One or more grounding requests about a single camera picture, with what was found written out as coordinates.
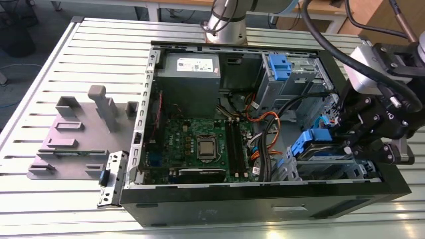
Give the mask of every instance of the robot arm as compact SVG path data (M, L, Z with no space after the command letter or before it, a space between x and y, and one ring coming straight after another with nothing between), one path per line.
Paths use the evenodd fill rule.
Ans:
M290 11L298 0L214 0L209 21L201 24L210 43L243 44L246 12L281 14Z

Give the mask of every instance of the floor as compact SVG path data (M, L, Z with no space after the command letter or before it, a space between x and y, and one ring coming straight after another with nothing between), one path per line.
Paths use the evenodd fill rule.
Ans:
M62 11L55 12L47 1L35 1L33 10L39 23L27 28L35 44L35 52L27 57L11 58L0 50L0 68L15 63L42 65L73 16L137 20L134 8L127 6L62 3L61 8ZM175 13L174 18L170 18L169 13L163 9L161 16L162 21L198 24L201 21L207 20L207 12L195 11L193 15L191 13L193 11L185 10ZM142 18L141 20L147 20L147 11L142 8L139 9L139 15ZM246 26L255 28L274 28L273 25L269 26L267 24L267 17L257 15L249 15L246 17ZM39 67L27 65L13 66L0 70L7 78L7 85L0 87L0 130L3 128L7 119L11 116L17 104L7 107L3 106L19 101L37 76L38 70Z

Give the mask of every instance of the slotted aluminum table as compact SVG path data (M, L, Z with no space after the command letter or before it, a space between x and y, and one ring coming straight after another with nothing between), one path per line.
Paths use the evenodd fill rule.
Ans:
M327 35L327 38L344 53L360 44L348 35ZM0 135L0 236L425 237L425 131L408 140L415 164L399 167L411 194L331 220L143 229L123 209L95 209L95 181L29 180L25 174L54 119L58 97L74 96L79 102L89 102L85 92L90 85L101 84L114 102L135 101L142 92L151 40L203 42L203 34L197 25L189 24L90 18L69 24ZM319 48L309 33L253 28L247 29L247 43Z

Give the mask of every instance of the black cable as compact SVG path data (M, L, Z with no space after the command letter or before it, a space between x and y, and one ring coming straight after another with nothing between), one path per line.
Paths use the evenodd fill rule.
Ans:
M388 0L388 2L390 2L390 5L391 5L391 8L394 10L394 14L395 15L400 14L400 10L399 10L399 7L398 7L398 4L396 4L395 0Z
M295 19L293 20L291 27L287 29L287 31L290 31L290 30L298 25L298 22L299 22L299 18L301 18L301 6L299 6L299 3L298 3L298 2L297 2L297 5L298 5L297 16L295 16Z
M194 11L191 11L191 14L190 14L189 18L186 20L182 20L181 23L185 23L186 21L189 21L191 16L193 16L193 14L194 14Z
M167 9L165 9L169 13L171 13ZM175 10L173 10L174 11L174 13L181 13L183 10L179 10L179 11L175 11Z
M330 54L352 70L355 70L358 73L360 73L363 76L370 78L372 81L375 81L378 84L382 84L384 87L391 89L394 92L396 92L403 98L404 98L404 108L407 112L416 112L422 109L422 103L418 100L415 94L412 91L406 87L406 85L395 82L391 80L387 76L384 76L380 72L375 71L370 67L367 67L364 64L358 62L355 59L344 55L342 51L339 51L338 48L331 45L331 43L327 41L327 39L323 37L323 35L317 30L310 16L307 14L307 6L311 3L311 0L305 0L303 7L301 11L301 16L305 21L305 25L309 29L309 32L311 36L314 37L318 44L324 48L326 51L330 52Z
M360 29L364 29L364 30L370 30L370 31L376 31L379 33L384 33L384 34L388 34L388 35L392 35L392 36L398 36L398 37L402 37L402 38L407 38L406 34L403 32L399 32L399 31L394 31L394 30L388 30L388 29L383 29L383 28L379 28L379 27L374 27L374 26L366 26L366 25L362 25L359 24L358 22L355 22L354 18L352 18L352 15L351 15L351 9L350 9L350 0L344 0L344 11L346 11L346 16L347 16L347 19L350 21L350 23L360 28Z

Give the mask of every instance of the sticker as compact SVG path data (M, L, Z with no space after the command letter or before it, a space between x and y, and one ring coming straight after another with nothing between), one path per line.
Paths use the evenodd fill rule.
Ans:
M251 107L254 107L255 109L259 107L259 105L257 104L255 101L253 101L253 102L250 103L250 105L251 105Z
M253 167L253 168L251 168L251 174L259 175L259 168Z
M178 58L177 71L213 72L211 59Z

